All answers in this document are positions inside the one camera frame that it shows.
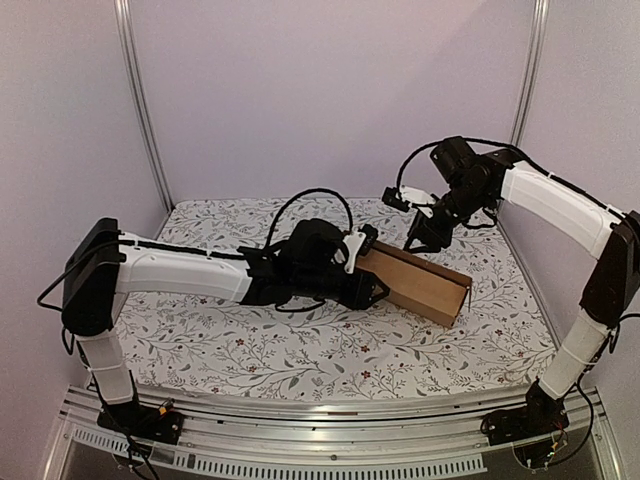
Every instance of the wire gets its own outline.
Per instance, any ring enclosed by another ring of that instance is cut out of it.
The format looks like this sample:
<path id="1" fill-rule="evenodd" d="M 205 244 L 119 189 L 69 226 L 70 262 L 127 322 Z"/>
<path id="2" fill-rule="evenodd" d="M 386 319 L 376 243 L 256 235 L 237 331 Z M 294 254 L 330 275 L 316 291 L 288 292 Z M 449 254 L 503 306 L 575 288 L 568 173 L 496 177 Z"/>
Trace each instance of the wire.
<path id="1" fill-rule="evenodd" d="M 411 161 L 418 156 L 419 153 L 424 152 L 425 150 L 429 149 L 429 148 L 433 148 L 436 145 L 438 145 L 440 143 L 440 141 L 437 142 L 430 142 L 427 143 L 426 145 L 423 145 L 419 148 L 417 148 L 416 150 L 413 151 L 413 153 L 411 153 L 411 155 L 409 155 L 407 157 L 407 159 L 402 162 L 402 165 L 400 166 L 400 170 L 398 170 L 398 176 L 396 177 L 396 188 L 398 189 L 398 191 L 400 191 L 400 187 L 402 186 L 402 176 L 404 175 L 404 171 L 407 168 L 407 166 L 409 166 L 409 164 L 411 163 Z"/>
<path id="2" fill-rule="evenodd" d="M 587 428 L 587 433 L 585 434 L 584 438 L 580 442 L 580 445 L 578 445 L 578 447 L 573 452 L 571 452 L 566 457 L 562 457 L 557 462 L 549 463 L 549 466 L 560 465 L 561 463 L 564 463 L 567 460 L 575 457 L 578 454 L 578 452 L 582 449 L 582 447 L 585 446 L 585 444 L 589 440 L 589 437 L 591 437 L 591 430 L 593 429 L 593 421 L 595 418 L 595 409 L 593 408 L 593 403 L 591 403 L 591 399 L 582 390 L 582 385 L 581 385 L 582 377 L 584 377 L 584 374 L 580 375 L 580 378 L 578 378 L 578 381 L 576 382 L 576 388 L 578 389 L 578 392 L 580 392 L 580 395 L 582 395 L 582 398 L 584 398 L 587 404 L 589 405 L 590 416 L 589 416 L 589 427 Z"/>
<path id="3" fill-rule="evenodd" d="M 342 205 L 345 208 L 345 211 L 347 212 L 347 218 L 349 221 L 349 231 L 353 230 L 353 214 L 351 213 L 351 208 L 349 207 L 349 204 L 347 203 L 347 201 L 344 199 L 344 197 L 342 195 L 340 195 L 338 192 L 336 192 L 335 190 L 330 190 L 328 188 L 310 188 L 308 190 L 304 190 L 300 193 L 295 194 L 293 197 L 291 197 L 289 200 L 287 200 L 287 202 L 280 207 L 280 210 L 278 210 L 278 212 L 276 213 L 276 216 L 273 217 L 273 221 L 271 222 L 271 227 L 269 228 L 269 233 L 267 234 L 267 239 L 265 240 L 265 244 L 264 247 L 262 247 L 262 250 L 268 250 L 269 247 L 271 246 L 271 240 L 273 239 L 273 235 L 275 234 L 276 231 L 276 225 L 278 223 L 278 220 L 280 220 L 280 217 L 282 216 L 282 214 L 285 212 L 285 210 L 287 208 L 289 208 L 291 206 L 291 204 L 293 202 L 295 202 L 296 200 L 298 200 L 301 197 L 304 197 L 305 195 L 309 195 L 311 193 L 326 193 L 329 195 L 333 195 L 334 197 L 336 197 L 338 200 L 340 200 L 340 203 L 342 203 Z"/>
<path id="4" fill-rule="evenodd" d="M 620 322 L 628 318 L 640 318 L 640 313 L 627 313 L 626 315 L 620 317 Z"/>
<path id="5" fill-rule="evenodd" d="M 579 195 L 582 195 L 583 197 L 591 200 L 593 203 L 595 203 L 597 206 L 599 206 L 600 208 L 603 208 L 604 210 L 607 210 L 608 212 L 611 213 L 611 215 L 613 215 L 614 217 L 616 217 L 618 220 L 623 220 L 624 217 L 622 215 L 620 215 L 618 212 L 616 212 L 615 210 L 610 209 L 607 205 L 605 205 L 603 202 L 601 202 L 600 200 L 598 200 L 596 197 L 594 197 L 593 195 L 589 194 L 586 190 L 583 190 L 582 188 L 577 187 L 576 185 L 574 185 L 573 183 L 565 180 L 562 177 L 558 177 L 557 175 L 553 175 L 551 172 L 549 172 L 548 170 L 546 170 L 545 168 L 543 168 L 542 166 L 540 166 L 538 163 L 534 162 L 531 157 L 529 157 L 529 155 L 527 155 L 526 153 L 524 153 L 520 148 L 516 147 L 515 145 L 511 145 L 509 143 L 503 143 L 503 142 L 496 142 L 494 140 L 485 140 L 483 138 L 472 138 L 472 137 L 462 137 L 463 140 L 467 141 L 467 142 L 471 142 L 471 143 L 478 143 L 481 145 L 489 145 L 492 147 L 498 147 L 498 148 L 507 148 L 513 152 L 518 153 L 520 156 L 522 156 L 522 158 L 529 164 L 531 165 L 531 167 L 534 170 L 537 170 L 539 173 L 543 174 L 544 176 L 555 180 L 556 182 L 558 182 L 559 184 L 567 187 L 568 189 L 574 191 L 575 193 L 578 193 Z M 398 170 L 398 176 L 396 178 L 396 188 L 398 189 L 398 191 L 400 191 L 400 187 L 402 185 L 402 176 L 404 174 L 405 169 L 407 168 L 407 166 L 409 165 L 409 163 L 411 163 L 411 161 L 421 152 L 423 152 L 424 150 L 427 150 L 429 148 L 433 148 L 436 145 L 438 145 L 441 141 L 437 141 L 437 142 L 430 142 L 427 143 L 421 147 L 419 147 L 418 149 L 414 150 L 414 152 L 409 155 L 409 157 L 402 163 L 402 165 L 400 166 L 400 169 Z"/>
<path id="6" fill-rule="evenodd" d="M 317 310 L 318 308 L 324 306 L 325 303 L 327 302 L 324 299 L 322 299 L 318 303 L 314 303 L 313 305 L 310 305 L 308 307 L 291 308 L 291 309 L 280 308 L 280 305 L 276 305 L 275 310 L 276 312 L 280 312 L 280 313 L 306 313 L 306 312 L 312 312 L 313 310 Z"/>
<path id="7" fill-rule="evenodd" d="M 73 355 L 73 347 L 76 344 L 76 336 L 72 333 L 71 340 L 67 341 L 67 327 L 62 327 L 62 344 L 64 345 L 64 349 L 67 351 L 69 356 Z"/>
<path id="8" fill-rule="evenodd" d="M 43 300 L 47 298 L 47 296 L 53 291 L 53 289 L 56 288 L 58 285 L 60 285 L 60 283 L 62 283 L 62 281 L 65 278 L 67 278 L 71 274 L 71 272 L 73 272 L 76 268 L 78 268 L 81 264 L 83 264 L 89 257 L 91 257 L 92 255 L 95 255 L 100 250 L 107 247 L 111 247 L 113 245 L 133 245 L 133 241 L 132 240 L 112 240 L 110 242 L 101 243 L 100 245 L 90 248 L 89 250 L 84 252 L 84 254 L 78 260 L 76 260 L 69 267 L 67 267 L 65 271 L 62 273 L 62 275 L 56 278 L 51 283 L 51 285 L 45 288 L 44 291 L 38 296 L 38 298 L 36 299 L 36 303 L 38 304 L 38 306 L 42 308 L 47 308 L 49 310 L 54 310 L 56 312 L 62 312 L 62 307 L 45 303 Z"/>
<path id="9" fill-rule="evenodd" d="M 531 165 L 531 167 L 534 170 L 537 170 L 539 173 L 541 173 L 542 175 L 555 180 L 556 182 L 558 182 L 559 184 L 567 187 L 569 190 L 574 191 L 575 193 L 578 193 L 579 195 L 582 195 L 583 197 L 591 200 L 593 203 L 595 203 L 596 205 L 598 205 L 600 208 L 603 208 L 605 210 L 607 210 L 608 212 L 610 212 L 614 217 L 616 217 L 618 220 L 623 220 L 624 217 L 622 215 L 620 215 L 618 212 L 616 212 L 615 210 L 611 210 L 609 209 L 609 207 L 607 205 L 605 205 L 604 203 L 602 203 L 600 200 L 598 200 L 596 197 L 594 197 L 593 195 L 590 195 L 586 190 L 583 190 L 582 188 L 577 187 L 576 185 L 574 185 L 573 183 L 565 180 L 562 177 L 558 177 L 557 175 L 553 175 L 551 172 L 549 172 L 548 170 L 546 170 L 545 168 L 543 168 L 542 166 L 540 166 L 539 164 L 537 164 L 536 162 L 534 162 L 531 157 L 529 157 L 529 155 L 527 155 L 526 153 L 524 153 L 520 148 L 516 147 L 515 145 L 511 145 L 509 143 L 503 143 L 503 142 L 496 142 L 494 140 L 485 140 L 483 138 L 468 138 L 468 137 L 463 137 L 464 140 L 466 140 L 467 142 L 471 142 L 471 143 L 479 143 L 481 145 L 489 145 L 492 147 L 499 147 L 499 148 L 507 148 L 513 152 L 518 153 L 520 156 L 522 156 L 522 158 L 529 164 Z"/>
<path id="10" fill-rule="evenodd" d="M 135 449 L 136 452 L 138 452 L 138 455 L 140 455 L 140 457 L 142 458 L 142 460 L 144 461 L 144 464 L 147 466 L 147 468 L 149 469 L 149 471 L 151 472 L 151 475 L 153 475 L 153 480 L 160 480 L 160 477 L 158 476 L 158 473 L 155 471 L 155 469 L 153 468 L 153 466 L 151 465 L 151 463 L 149 462 L 149 456 L 146 455 L 142 449 L 140 448 L 140 445 L 138 445 L 138 442 L 136 442 L 131 435 L 128 435 L 125 433 L 125 438 L 127 439 L 127 442 L 129 443 L 129 448 L 127 449 L 128 451 L 128 456 L 129 456 L 129 468 L 131 469 L 131 471 L 133 473 L 136 474 L 136 476 L 138 478 L 141 478 L 142 480 L 151 480 L 149 477 L 145 477 L 142 473 L 140 473 L 138 471 L 138 467 L 135 467 L 133 465 L 133 453 L 132 450 Z"/>
<path id="11" fill-rule="evenodd" d="M 98 381 L 96 380 L 95 375 L 93 375 L 93 373 L 91 373 L 91 376 L 93 377 L 93 383 L 96 387 L 96 393 L 98 394 L 98 398 L 100 399 L 100 403 L 102 404 L 102 409 L 104 410 L 104 412 L 109 415 L 109 418 L 111 419 L 111 421 L 113 422 L 113 424 L 118 427 L 118 429 L 120 430 L 120 432 L 125 436 L 127 443 L 129 444 L 129 448 L 128 448 L 128 456 L 129 456 L 129 468 L 131 469 L 131 471 L 133 473 L 135 473 L 139 478 L 142 478 L 143 480 L 151 480 L 148 477 L 145 477 L 144 475 L 142 475 L 138 470 L 137 467 L 135 467 L 133 465 L 133 454 L 131 452 L 132 449 L 134 449 L 136 452 L 138 452 L 138 455 L 140 455 L 140 457 L 142 458 L 142 460 L 144 461 L 144 464 L 147 466 L 147 468 L 149 469 L 149 471 L 151 472 L 151 475 L 153 475 L 153 480 L 160 480 L 160 477 L 158 476 L 158 473 L 155 471 L 155 469 L 153 468 L 153 465 L 151 465 L 151 462 L 149 462 L 149 455 L 147 455 L 146 453 L 144 453 L 142 451 L 142 449 L 140 448 L 140 445 L 138 444 L 138 442 L 136 442 L 133 437 L 128 433 L 129 429 L 124 429 L 122 428 L 122 426 L 117 422 L 117 420 L 113 417 L 113 415 L 111 415 L 111 412 L 109 411 L 109 409 L 107 408 L 107 402 L 105 401 L 104 397 L 102 396 L 102 392 L 100 391 L 100 385 L 98 385 Z"/>

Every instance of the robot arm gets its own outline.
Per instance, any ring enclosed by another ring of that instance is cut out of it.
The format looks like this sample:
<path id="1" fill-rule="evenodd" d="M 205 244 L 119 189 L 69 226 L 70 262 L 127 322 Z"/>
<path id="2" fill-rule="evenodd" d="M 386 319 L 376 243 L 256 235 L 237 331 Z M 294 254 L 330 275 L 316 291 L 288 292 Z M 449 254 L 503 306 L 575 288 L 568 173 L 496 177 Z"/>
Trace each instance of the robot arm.
<path id="1" fill-rule="evenodd" d="M 138 401 L 113 328 L 127 294 L 206 295 L 276 309 L 304 296 L 366 309 L 389 293 L 375 274 L 355 268 L 376 237 L 367 225 L 345 235 L 312 219 L 267 249 L 216 252 L 122 233 L 114 219 L 98 221 L 67 262 L 62 307 L 62 322 L 75 335 L 103 403 L 98 424 L 168 443 L 180 433 L 182 417 L 169 412 L 169 404 L 154 409 Z"/>
<path id="2" fill-rule="evenodd" d="M 390 206 L 417 210 L 406 250 L 439 252 L 451 244 L 454 227 L 506 201 L 560 229 L 597 260 L 577 319 L 552 364 L 529 389 L 527 406 L 492 412 L 483 431 L 491 444 L 498 444 L 567 426 L 564 396 L 597 360 L 640 286 L 640 215 L 603 207 L 568 182 L 533 168 L 513 147 L 478 155 L 465 139 L 454 137 L 440 142 L 431 158 L 451 188 L 441 199 L 400 181 L 383 196 Z M 422 245 L 411 248 L 416 240 Z"/>

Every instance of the patterned fabric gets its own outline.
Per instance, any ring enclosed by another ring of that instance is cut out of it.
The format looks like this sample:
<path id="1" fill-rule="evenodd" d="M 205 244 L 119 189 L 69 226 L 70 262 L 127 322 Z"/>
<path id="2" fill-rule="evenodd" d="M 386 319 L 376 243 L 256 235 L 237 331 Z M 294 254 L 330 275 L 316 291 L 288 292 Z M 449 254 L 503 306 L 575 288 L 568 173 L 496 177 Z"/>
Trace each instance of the patterned fabric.
<path id="1" fill-rule="evenodd" d="M 216 249 L 259 246 L 282 203 L 183 202 L 160 239 Z M 349 203 L 356 225 L 370 223 L 382 241 L 402 246 L 413 214 L 379 200 Z M 347 226 L 339 202 L 302 199 L 283 216 L 276 239 L 312 217 Z M 328 302 L 287 314 L 194 295 L 136 293 L 117 331 L 138 382 L 190 392 L 316 401 L 402 398 L 523 384 L 544 371 L 553 343 L 497 229 L 459 228 L 449 249 L 427 258 L 473 277 L 470 307 L 450 330 L 388 302 L 364 312 Z"/>

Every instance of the white wall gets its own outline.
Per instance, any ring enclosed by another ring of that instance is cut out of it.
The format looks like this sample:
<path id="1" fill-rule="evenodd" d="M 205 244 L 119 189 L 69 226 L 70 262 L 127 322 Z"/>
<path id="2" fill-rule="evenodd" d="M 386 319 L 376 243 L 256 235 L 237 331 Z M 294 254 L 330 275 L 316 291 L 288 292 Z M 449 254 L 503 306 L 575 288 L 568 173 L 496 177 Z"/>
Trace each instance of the white wall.
<path id="1" fill-rule="evenodd" d="M 553 2 L 523 148 L 606 203 L 640 210 L 640 2 Z M 520 210 L 503 221 L 562 337 L 594 262 Z M 630 311 L 640 310 L 636 298 Z M 629 478 L 640 478 L 640 322 L 627 321 L 614 357 L 593 376 Z"/>
<path id="2" fill-rule="evenodd" d="M 0 477 L 32 480 L 81 378 L 35 298 L 100 216 L 152 234 L 163 212 L 113 2 L 2 1 L 0 32 Z"/>
<path id="3" fill-rule="evenodd" d="M 507 140 L 532 15 L 510 0 L 132 2 L 172 193 L 379 196 L 423 143 Z M 444 188 L 427 157 L 415 168 Z"/>

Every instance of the cardboard box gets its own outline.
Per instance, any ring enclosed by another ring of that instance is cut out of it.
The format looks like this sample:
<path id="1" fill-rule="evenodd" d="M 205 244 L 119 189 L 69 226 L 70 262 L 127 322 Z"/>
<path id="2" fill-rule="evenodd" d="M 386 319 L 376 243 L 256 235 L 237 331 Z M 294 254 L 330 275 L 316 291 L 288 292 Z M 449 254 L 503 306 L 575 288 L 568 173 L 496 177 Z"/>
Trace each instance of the cardboard box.
<path id="1" fill-rule="evenodd" d="M 470 295 L 471 277 L 382 242 L 358 257 L 356 266 L 387 284 L 386 300 L 448 328 Z"/>

